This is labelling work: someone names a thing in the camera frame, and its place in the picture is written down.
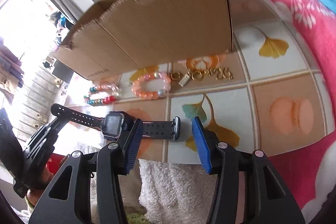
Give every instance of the teal ginkgo leaf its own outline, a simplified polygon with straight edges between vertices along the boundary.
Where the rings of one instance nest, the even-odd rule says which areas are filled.
[[[204,101],[204,95],[203,95],[202,101],[200,101],[197,104],[183,105],[182,109],[183,109],[185,116],[190,120],[198,116],[201,122],[205,122],[207,120],[207,115],[204,109],[202,108],[203,101]]]

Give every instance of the macaron print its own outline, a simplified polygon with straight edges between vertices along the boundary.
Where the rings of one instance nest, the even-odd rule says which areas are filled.
[[[309,134],[314,124],[314,110],[308,99],[279,97],[271,105],[269,116],[277,132],[288,135],[298,128]]]

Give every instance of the watch face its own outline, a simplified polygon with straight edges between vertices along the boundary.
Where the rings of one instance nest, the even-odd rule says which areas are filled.
[[[104,122],[104,134],[117,137],[122,131],[124,116],[121,113],[110,113]]]

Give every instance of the black watch strap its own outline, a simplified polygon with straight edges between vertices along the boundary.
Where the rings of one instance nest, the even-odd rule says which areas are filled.
[[[180,135],[181,120],[174,117],[172,122],[143,122],[143,137],[176,141]]]
[[[64,117],[69,121],[79,123],[83,126],[91,127],[98,130],[101,130],[100,125],[104,120],[104,118],[90,116],[59,104],[53,104],[51,106],[51,114],[60,118]]]

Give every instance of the smartwatch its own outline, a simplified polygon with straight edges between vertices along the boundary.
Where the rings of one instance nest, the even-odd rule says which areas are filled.
[[[136,118],[124,111],[111,111],[105,118],[98,118],[53,104],[51,113],[72,122],[100,130],[107,140],[115,141],[124,132],[132,129]],[[176,141],[180,135],[181,119],[174,117],[170,122],[143,121],[143,137]]]

